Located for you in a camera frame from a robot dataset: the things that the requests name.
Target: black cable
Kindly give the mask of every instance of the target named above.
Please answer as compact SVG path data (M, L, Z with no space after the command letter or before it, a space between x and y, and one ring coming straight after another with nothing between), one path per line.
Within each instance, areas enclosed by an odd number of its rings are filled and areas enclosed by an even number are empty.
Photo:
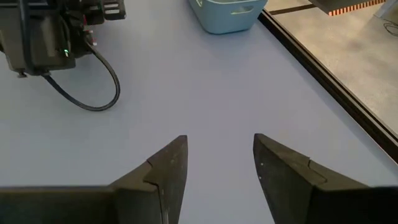
M104 111L106 109L109 109L113 105L115 105L116 102L118 101L118 99L120 97L120 82L119 82L118 76L116 75L115 71L113 70L113 68L109 64L109 62L96 49L94 49L93 46L91 46L91 44L88 43L87 40L86 40L86 46L95 55L95 57L97 57L98 60L101 61L101 63L106 67L106 69L108 69L109 73L112 76L112 79L113 79L113 82L114 82L114 85L116 88L116 93L115 93L113 99L107 105L99 106L99 107L88 106L88 105L76 100L71 95L69 95L65 90L63 90L57 84L57 82L55 82L55 80L53 78L50 77L50 75L43 75L43 78L45 78L50 83L50 85L52 85L63 97L65 97L67 100L69 100L73 104L79 106L80 108L83 108L88 111Z
M383 26L387 30L387 32L390 33L391 35L393 35L394 37L398 37L398 24L396 24L395 22L389 21L387 19L385 19L385 21L387 21L387 22L384 23ZM397 32L391 31L390 28L396 29Z

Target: white table surface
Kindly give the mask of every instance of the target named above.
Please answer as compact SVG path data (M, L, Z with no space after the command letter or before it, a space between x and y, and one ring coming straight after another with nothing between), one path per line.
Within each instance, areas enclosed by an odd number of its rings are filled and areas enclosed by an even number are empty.
M108 184L188 135L180 223L273 223L256 177L254 133L368 185L398 167L259 22L210 35L186 0L126 1L127 19L95 30L119 74L120 102L83 111L0 56L0 185ZM54 78L86 103L113 86L94 57Z

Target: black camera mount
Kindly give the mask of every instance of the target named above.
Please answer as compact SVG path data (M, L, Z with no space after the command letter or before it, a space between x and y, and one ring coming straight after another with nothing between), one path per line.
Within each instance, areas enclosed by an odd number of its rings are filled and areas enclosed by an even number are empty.
M0 51L11 70L44 77L60 94L90 111L112 107L120 95L118 77L93 47L88 26L126 18L123 0L3 0L0 2ZM107 105L85 105L66 93L50 76L52 70L74 68L75 60L94 54L110 72L116 94Z

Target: concrete floor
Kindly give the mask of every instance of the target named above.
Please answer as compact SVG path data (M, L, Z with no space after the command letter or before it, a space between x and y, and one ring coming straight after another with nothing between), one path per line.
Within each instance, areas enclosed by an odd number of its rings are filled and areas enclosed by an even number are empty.
M309 4L270 0L268 11ZM318 8L275 17L368 108L398 133L398 37L373 14L380 5L330 17Z

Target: plastic basket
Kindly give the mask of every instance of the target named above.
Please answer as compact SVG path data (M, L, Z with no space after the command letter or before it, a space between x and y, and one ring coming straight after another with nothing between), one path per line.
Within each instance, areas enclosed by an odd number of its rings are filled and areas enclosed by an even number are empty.
M201 26L212 34L250 29L267 0L189 0Z

